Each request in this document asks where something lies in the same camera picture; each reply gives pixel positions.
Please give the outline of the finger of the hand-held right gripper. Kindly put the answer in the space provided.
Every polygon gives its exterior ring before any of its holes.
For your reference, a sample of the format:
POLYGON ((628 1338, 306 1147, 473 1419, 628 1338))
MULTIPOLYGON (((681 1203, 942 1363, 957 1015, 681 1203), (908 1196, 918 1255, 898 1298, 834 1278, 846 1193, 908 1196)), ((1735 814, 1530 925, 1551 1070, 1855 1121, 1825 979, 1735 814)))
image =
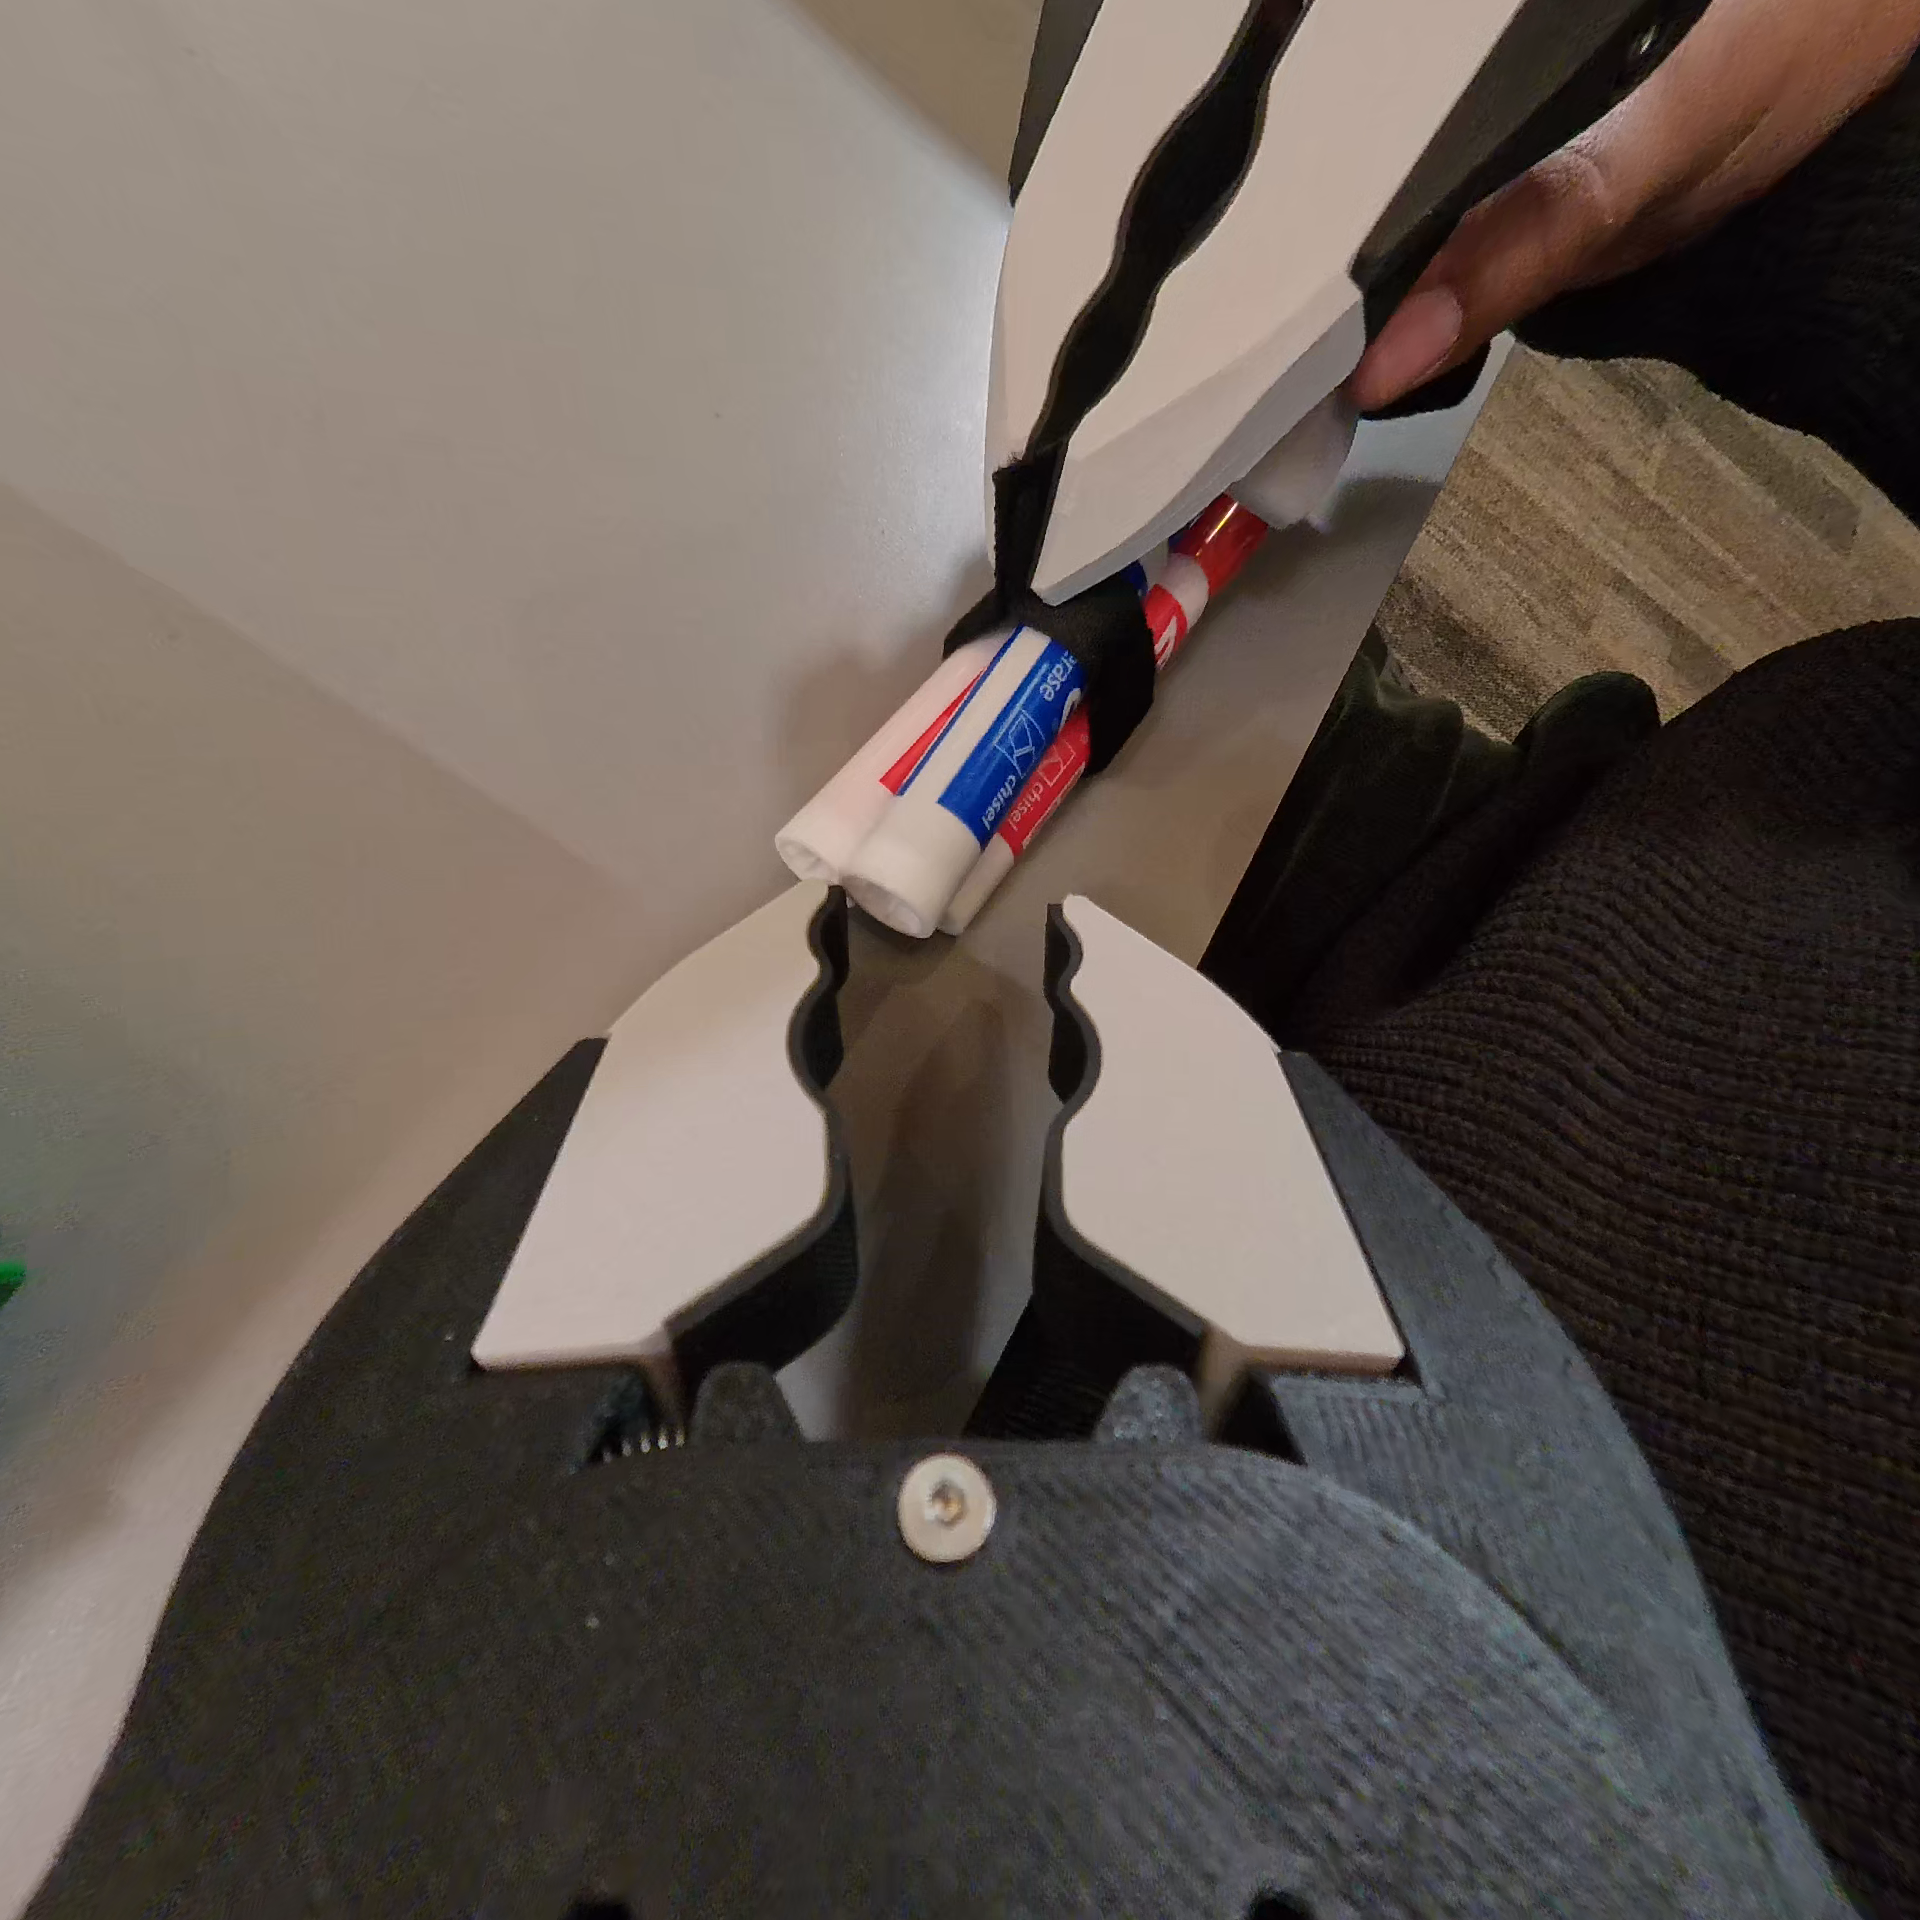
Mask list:
POLYGON ((998 268, 988 474, 1035 463, 1118 387, 1164 281, 1255 155, 1300 2, 1108 2, 1089 15, 998 268))
POLYGON ((1356 255, 1517 12, 1302 5, 1231 202, 1164 281, 1118 387, 1039 461, 1042 598, 1139 561, 1356 367, 1356 255))

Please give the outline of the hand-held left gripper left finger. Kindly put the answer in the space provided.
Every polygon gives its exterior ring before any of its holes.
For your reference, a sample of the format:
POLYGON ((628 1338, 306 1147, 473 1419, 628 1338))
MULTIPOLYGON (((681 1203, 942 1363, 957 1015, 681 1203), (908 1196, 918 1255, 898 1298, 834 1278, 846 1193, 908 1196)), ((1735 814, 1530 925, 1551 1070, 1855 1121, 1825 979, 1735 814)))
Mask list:
POLYGON ((691 1415, 726 1363, 780 1371, 858 1291, 833 1079, 847 900, 790 884, 612 1021, 471 1345, 489 1373, 628 1366, 691 1415))

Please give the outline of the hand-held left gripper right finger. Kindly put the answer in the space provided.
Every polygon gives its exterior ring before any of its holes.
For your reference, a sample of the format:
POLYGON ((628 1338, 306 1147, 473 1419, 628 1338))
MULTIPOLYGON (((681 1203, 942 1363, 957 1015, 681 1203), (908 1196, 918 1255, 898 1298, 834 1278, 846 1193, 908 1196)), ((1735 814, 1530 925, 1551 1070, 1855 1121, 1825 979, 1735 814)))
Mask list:
POLYGON ((1212 1430, 1255 1377, 1391 1379, 1405 1338, 1259 1021, 1089 895, 1047 909, 1044 996, 1047 1338, 1177 1370, 1212 1430))

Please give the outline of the red dry-erase marker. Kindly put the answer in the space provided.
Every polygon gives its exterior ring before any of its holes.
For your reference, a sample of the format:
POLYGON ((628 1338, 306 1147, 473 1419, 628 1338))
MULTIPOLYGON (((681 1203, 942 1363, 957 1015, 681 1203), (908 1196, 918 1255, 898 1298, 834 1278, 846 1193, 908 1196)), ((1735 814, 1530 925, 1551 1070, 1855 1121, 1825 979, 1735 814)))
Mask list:
MULTIPOLYGON (((1269 525, 1236 499, 1215 497, 1169 543, 1166 557, 1146 570, 1143 618, 1154 643, 1154 662, 1164 675, 1188 646, 1209 605, 1239 579, 1267 539, 1269 525)), ((1089 775, 1089 718, 1074 711, 1039 757, 1021 793, 1002 814, 971 874, 959 882, 940 918, 940 933, 964 933, 981 907, 998 891, 1007 870, 1047 827, 1052 815, 1089 775)))
POLYGON ((875 833, 959 703, 991 667, 1003 638, 971 638, 949 654, 777 833, 775 851, 798 879, 841 879, 850 858, 875 833))

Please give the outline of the blue dry-erase marker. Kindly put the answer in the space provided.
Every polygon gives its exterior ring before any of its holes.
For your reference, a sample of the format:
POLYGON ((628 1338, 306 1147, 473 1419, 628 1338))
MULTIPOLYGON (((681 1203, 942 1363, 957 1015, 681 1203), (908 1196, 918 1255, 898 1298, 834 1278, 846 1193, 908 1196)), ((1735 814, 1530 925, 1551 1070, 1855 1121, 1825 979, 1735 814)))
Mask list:
POLYGON ((844 868, 862 911, 910 940, 933 935, 1083 700, 1076 657, 1017 627, 844 868))

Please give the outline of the person's right hand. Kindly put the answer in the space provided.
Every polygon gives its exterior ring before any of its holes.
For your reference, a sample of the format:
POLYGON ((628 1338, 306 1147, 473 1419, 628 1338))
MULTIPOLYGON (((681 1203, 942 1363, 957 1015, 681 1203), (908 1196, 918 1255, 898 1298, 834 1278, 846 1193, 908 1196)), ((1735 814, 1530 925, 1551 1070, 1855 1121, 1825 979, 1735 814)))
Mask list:
POLYGON ((1549 299, 1618 279, 1782 180, 1915 52, 1915 2, 1715 2, 1620 106, 1477 203, 1370 342, 1381 417, 1549 299))

